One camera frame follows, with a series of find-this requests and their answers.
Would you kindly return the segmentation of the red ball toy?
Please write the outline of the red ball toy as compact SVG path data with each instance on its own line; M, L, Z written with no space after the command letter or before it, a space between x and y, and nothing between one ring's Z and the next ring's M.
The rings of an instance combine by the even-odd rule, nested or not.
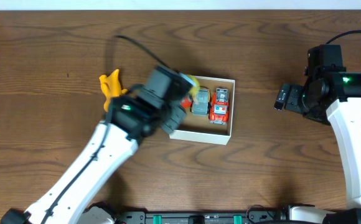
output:
M188 109L192 106L193 104L193 98L191 95L187 95L185 96L181 102L180 102L181 106L184 108L184 109Z

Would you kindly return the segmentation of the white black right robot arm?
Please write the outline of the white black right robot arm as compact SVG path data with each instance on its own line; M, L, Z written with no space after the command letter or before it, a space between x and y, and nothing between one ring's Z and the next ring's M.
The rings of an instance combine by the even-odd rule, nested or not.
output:
M334 130L345 175L347 208L288 207L287 223L361 223L361 73L313 75L304 86L285 83L274 103Z

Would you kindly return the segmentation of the orange rubber animal toy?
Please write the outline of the orange rubber animal toy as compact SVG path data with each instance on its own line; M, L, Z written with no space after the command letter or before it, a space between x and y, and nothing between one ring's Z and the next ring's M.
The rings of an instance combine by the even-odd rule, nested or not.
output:
M124 95L128 91L127 89L121 87L119 73L120 70L116 69L110 75L101 75L99 77L101 92L106 98L103 105L103 108L106 112L108 112L112 98Z

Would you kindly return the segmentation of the grey yellow dump truck toy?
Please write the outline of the grey yellow dump truck toy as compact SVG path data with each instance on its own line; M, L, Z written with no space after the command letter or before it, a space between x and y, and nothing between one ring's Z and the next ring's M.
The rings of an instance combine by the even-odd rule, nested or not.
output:
M210 90L202 87L194 96L190 111L196 116L206 116L210 109Z

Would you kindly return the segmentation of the red fire truck toy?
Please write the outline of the red fire truck toy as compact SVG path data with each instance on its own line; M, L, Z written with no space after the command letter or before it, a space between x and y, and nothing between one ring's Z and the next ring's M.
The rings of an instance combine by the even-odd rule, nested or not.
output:
M229 115L229 90L216 88L213 94L209 120L213 124L227 124Z

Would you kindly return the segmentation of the yellow round rattle toy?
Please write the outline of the yellow round rattle toy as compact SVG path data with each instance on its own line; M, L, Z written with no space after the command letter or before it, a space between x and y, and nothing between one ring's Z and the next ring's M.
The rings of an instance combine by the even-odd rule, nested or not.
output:
M192 87L189 90L189 95L192 97L193 101L197 101L197 95L200 91L200 83L193 75L187 75L188 78L192 81Z

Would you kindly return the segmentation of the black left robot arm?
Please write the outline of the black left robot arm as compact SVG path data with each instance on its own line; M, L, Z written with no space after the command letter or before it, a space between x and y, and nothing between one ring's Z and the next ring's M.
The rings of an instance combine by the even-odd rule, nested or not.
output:
M81 154L38 201L20 212L9 209L1 223L76 223L116 169L157 128L173 132L184 119L179 96L129 95L112 98L105 119Z

